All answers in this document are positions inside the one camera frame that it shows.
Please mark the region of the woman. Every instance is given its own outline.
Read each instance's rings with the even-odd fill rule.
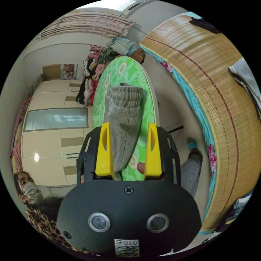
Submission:
[[[80,251],[71,247],[56,227],[62,197],[44,198],[33,179],[25,171],[14,174],[14,185],[19,197],[28,207],[26,210],[28,222],[40,234],[67,253],[90,254],[88,251]]]

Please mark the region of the pink floral curtain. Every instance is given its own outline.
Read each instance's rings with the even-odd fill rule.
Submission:
[[[109,38],[124,37],[135,22],[105,12],[74,10],[48,25],[29,44],[62,33],[96,33]]]

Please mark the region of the screw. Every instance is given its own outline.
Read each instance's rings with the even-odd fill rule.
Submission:
[[[70,235],[70,233],[67,232],[67,231],[64,231],[63,234],[64,234],[64,236],[65,236],[67,239],[71,239],[71,238],[72,238],[72,236]]]
[[[132,194],[134,192],[134,189],[131,186],[126,186],[125,189],[124,189],[124,192],[127,195],[130,195],[130,194]]]

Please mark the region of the pink flower pattern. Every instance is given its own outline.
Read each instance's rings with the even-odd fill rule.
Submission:
[[[211,178],[214,176],[214,172],[217,170],[217,156],[215,153],[214,146],[210,144],[207,147],[207,150],[209,152],[209,161],[210,161],[210,168],[211,168]]]
[[[160,64],[163,65],[168,72],[172,73],[172,67],[167,62],[160,62]]]

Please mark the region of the black hair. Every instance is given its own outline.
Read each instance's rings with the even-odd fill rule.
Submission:
[[[16,192],[17,192],[18,195],[21,195],[23,193],[21,191],[21,188],[20,188],[20,185],[19,185],[19,179],[18,179],[18,175],[21,174],[21,173],[24,173],[24,174],[28,175],[29,177],[31,177],[29,175],[29,173],[27,173],[25,171],[20,171],[20,172],[14,174],[14,186],[15,186],[15,189],[16,189]]]
[[[58,211],[63,201],[63,197],[49,196],[35,204],[26,204],[30,210],[40,210],[51,221],[57,221]]]

